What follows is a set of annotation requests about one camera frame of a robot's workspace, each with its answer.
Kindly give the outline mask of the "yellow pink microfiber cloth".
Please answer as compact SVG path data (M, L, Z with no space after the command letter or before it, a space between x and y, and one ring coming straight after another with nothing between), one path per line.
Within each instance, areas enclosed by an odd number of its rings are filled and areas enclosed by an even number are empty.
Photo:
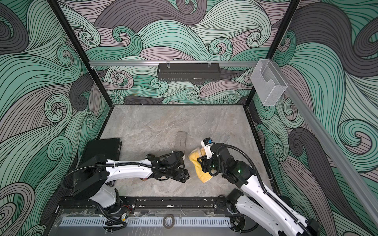
M193 163L194 167L195 167L195 172L199 178L199 180L202 182L202 183L206 183L208 182L209 180L212 179L212 176L210 176L209 173L205 173L202 171L202 167L198 161L198 159L200 157L203 157L205 156L206 153L205 153L205 150L203 148L196 148L194 149L190 155L189 155L189 160Z

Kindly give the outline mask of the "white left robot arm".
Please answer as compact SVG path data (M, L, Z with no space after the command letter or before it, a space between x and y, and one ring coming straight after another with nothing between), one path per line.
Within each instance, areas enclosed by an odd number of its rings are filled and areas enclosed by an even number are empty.
M73 173L73 198L90 199L108 208L119 201L116 189L107 185L110 182L139 178L185 183L190 175L184 159L181 151L162 156L148 154L140 161L118 161L107 159L104 154L96 155L80 164Z

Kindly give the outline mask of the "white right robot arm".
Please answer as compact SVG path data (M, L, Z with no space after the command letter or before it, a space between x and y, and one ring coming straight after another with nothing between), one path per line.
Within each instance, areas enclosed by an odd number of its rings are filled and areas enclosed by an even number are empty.
M239 148L214 143L211 138L201 141L205 156L199 158L202 171L218 174L236 185L228 195L231 208L263 227L273 236L318 236L321 226L307 219L279 198L267 185L251 158Z

